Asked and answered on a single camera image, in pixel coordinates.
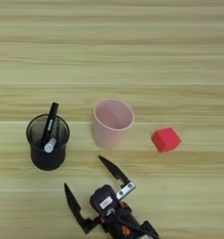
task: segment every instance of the white pen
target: white pen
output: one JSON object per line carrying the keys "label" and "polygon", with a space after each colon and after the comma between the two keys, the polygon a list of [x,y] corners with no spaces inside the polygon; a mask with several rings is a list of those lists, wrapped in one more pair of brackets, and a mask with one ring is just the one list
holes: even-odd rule
{"label": "white pen", "polygon": [[44,146],[44,150],[47,153],[51,153],[54,150],[54,147],[56,145],[56,139],[55,138],[51,138],[48,143]]}

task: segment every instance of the white label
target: white label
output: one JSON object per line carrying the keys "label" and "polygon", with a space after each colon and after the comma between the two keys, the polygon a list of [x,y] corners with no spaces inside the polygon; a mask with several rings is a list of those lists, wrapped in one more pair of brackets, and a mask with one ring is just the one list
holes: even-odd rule
{"label": "white label", "polygon": [[111,197],[107,197],[106,199],[104,199],[101,203],[100,206],[101,208],[104,210],[109,204],[111,204],[113,202]]}
{"label": "white label", "polygon": [[53,123],[53,119],[50,119],[50,120],[49,120],[49,127],[48,127],[48,131],[50,131],[50,130],[51,130],[52,123]]}

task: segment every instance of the plastic cup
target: plastic cup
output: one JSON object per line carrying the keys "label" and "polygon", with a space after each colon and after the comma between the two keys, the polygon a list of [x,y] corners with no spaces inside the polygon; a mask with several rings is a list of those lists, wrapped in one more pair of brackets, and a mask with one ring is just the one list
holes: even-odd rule
{"label": "plastic cup", "polygon": [[44,132],[48,114],[34,118],[26,130],[27,140],[31,147],[31,159],[34,165],[42,170],[54,170],[63,163],[65,158],[65,147],[70,137],[67,123],[56,116],[50,139],[55,138],[56,143],[52,150],[45,150],[42,145],[42,134]]}
{"label": "plastic cup", "polygon": [[104,99],[93,109],[92,134],[100,148],[115,148],[132,125],[131,108],[119,100]]}

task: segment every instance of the cup rim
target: cup rim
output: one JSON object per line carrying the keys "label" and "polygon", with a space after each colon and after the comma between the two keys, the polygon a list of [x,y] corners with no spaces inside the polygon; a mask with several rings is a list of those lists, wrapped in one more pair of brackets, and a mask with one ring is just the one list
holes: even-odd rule
{"label": "cup rim", "polygon": [[[32,144],[32,143],[29,141],[29,138],[28,138],[29,127],[31,126],[31,124],[33,123],[33,121],[35,121],[36,119],[38,119],[38,118],[40,118],[40,117],[43,117],[43,116],[48,116],[48,115],[49,115],[49,114],[42,114],[42,115],[36,116],[35,118],[33,118],[33,119],[29,122],[29,124],[28,124],[28,126],[27,126],[27,128],[26,128],[26,138],[27,138],[27,141],[28,141],[29,145],[30,145],[31,147],[34,147],[34,148],[37,148],[37,149],[41,149],[42,151],[44,151],[42,148],[36,147],[34,144]],[[66,146],[66,144],[67,144],[68,141],[69,141],[69,138],[70,138],[70,128],[69,128],[68,124],[66,123],[66,121],[65,121],[62,117],[56,116],[56,118],[59,118],[61,121],[63,121],[63,123],[64,123],[64,125],[66,126],[67,131],[68,131],[67,139],[66,139],[65,143],[63,144],[63,146],[61,147],[61,148],[63,148],[63,147]]]}
{"label": "cup rim", "polygon": [[[124,128],[121,128],[121,129],[111,128],[111,127],[106,126],[105,124],[103,124],[103,123],[98,119],[98,117],[97,117],[97,115],[96,115],[96,108],[98,107],[99,104],[101,104],[102,102],[105,102],[105,101],[115,101],[115,102],[121,103],[122,105],[126,106],[126,107],[129,109],[129,111],[130,111],[130,113],[131,113],[131,115],[132,115],[132,120],[131,120],[130,124],[129,124],[128,126],[124,127]],[[95,105],[95,107],[93,108],[93,116],[95,117],[96,121],[97,121],[100,125],[102,125],[103,127],[105,127],[107,130],[116,131],[116,132],[125,131],[125,130],[131,128],[131,126],[133,125],[133,122],[134,122],[134,114],[133,114],[133,111],[132,111],[131,107],[130,107],[129,105],[125,104],[124,102],[122,102],[121,100],[114,99],[114,98],[106,98],[106,99],[103,99],[103,100],[99,101],[99,102]]]}

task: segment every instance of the robotic arm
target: robotic arm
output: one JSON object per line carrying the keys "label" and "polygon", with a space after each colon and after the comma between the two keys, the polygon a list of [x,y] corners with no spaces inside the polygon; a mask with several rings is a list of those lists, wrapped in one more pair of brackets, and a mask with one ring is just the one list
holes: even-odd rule
{"label": "robotic arm", "polygon": [[155,229],[148,221],[139,225],[132,215],[131,208],[121,200],[130,194],[135,185],[121,170],[106,158],[99,156],[108,171],[122,182],[121,190],[115,193],[109,185],[103,185],[90,199],[91,206],[99,214],[95,219],[83,218],[81,207],[69,187],[64,184],[65,195],[71,211],[85,233],[101,224],[105,232],[114,239],[160,239]]}

